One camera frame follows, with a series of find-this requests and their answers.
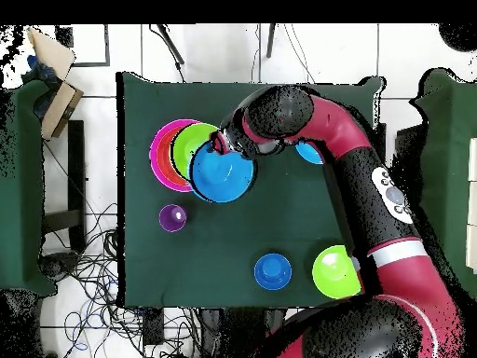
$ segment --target cardboard box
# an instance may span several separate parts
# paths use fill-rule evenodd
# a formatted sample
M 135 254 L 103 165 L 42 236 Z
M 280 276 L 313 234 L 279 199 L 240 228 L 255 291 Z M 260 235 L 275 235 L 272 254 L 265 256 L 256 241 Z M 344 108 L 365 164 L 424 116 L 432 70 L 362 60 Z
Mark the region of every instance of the cardboard box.
M 38 61 L 51 67 L 56 77 L 62 82 L 41 124 L 41 136 L 44 139 L 59 137 L 83 96 L 81 90 L 64 81 L 75 61 L 75 54 L 58 41 L 34 28 L 28 30 L 28 38 L 34 47 Z
M 466 267 L 477 269 L 477 227 L 467 225 Z
M 477 227 L 477 181 L 469 182 L 469 211 L 467 223 Z
M 477 139 L 470 139 L 469 181 L 477 181 Z

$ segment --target robot control buttons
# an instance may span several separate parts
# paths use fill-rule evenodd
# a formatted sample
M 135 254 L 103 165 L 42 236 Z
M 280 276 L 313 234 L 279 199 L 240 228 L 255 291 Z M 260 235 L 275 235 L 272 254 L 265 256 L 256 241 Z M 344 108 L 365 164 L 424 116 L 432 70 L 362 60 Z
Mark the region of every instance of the robot control buttons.
M 411 212 L 405 205 L 404 194 L 394 185 L 386 169 L 374 169 L 371 177 L 389 213 L 405 224 L 412 224 Z

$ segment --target blue bowl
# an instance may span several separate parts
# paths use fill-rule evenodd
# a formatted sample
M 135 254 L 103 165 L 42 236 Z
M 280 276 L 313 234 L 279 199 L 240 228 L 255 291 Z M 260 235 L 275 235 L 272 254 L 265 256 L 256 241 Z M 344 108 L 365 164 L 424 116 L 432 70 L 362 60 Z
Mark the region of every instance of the blue bowl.
M 191 185 L 201 197 L 228 203 L 240 198 L 251 186 L 255 168 L 239 152 L 220 155 L 204 144 L 190 164 Z
M 317 150 L 306 142 L 298 143 L 296 145 L 296 151 L 298 151 L 298 154 L 300 154 L 304 160 L 310 163 L 315 165 L 323 164 L 323 160 Z
M 292 266 L 280 254 L 267 254 L 257 261 L 254 269 L 255 280 L 266 290 L 276 291 L 288 284 L 292 277 Z

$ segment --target green tablecloth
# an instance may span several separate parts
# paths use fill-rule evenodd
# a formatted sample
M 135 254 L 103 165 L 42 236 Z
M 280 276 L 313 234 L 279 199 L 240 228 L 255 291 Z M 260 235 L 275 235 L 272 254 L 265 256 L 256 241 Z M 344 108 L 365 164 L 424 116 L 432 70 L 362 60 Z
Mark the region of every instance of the green tablecloth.
M 157 307 L 317 306 L 329 300 L 311 278 L 314 258 L 342 243 L 322 168 L 293 147 L 258 159 L 258 177 L 245 196 L 212 204 L 193 193 L 164 187 L 151 171 L 148 152 L 157 131 L 178 118 L 219 125 L 257 84 L 150 83 L 123 74 L 125 99 L 126 305 Z M 316 85 L 323 97 L 353 106 L 373 124 L 381 79 L 361 86 Z M 176 203 L 188 220 L 175 233 L 158 224 L 160 209 Z M 253 277 L 258 257 L 284 254 L 289 284 L 262 289 Z
M 44 197 L 34 102 L 47 91 L 44 82 L 32 81 L 0 92 L 0 288 L 24 288 L 40 296 L 56 292 L 38 269 Z

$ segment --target box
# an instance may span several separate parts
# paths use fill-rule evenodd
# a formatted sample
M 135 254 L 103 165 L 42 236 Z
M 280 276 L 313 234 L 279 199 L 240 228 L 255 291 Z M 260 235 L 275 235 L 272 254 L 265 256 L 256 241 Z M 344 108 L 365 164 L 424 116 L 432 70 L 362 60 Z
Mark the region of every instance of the box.
M 477 270 L 477 227 L 467 225 L 466 267 Z
M 34 47 L 38 61 L 51 67 L 56 77 L 62 82 L 41 124 L 41 136 L 44 139 L 59 137 L 83 96 L 81 90 L 64 81 L 75 61 L 75 54 L 58 41 L 34 28 L 28 30 L 28 38 Z
M 469 181 L 477 181 L 477 139 L 470 139 Z

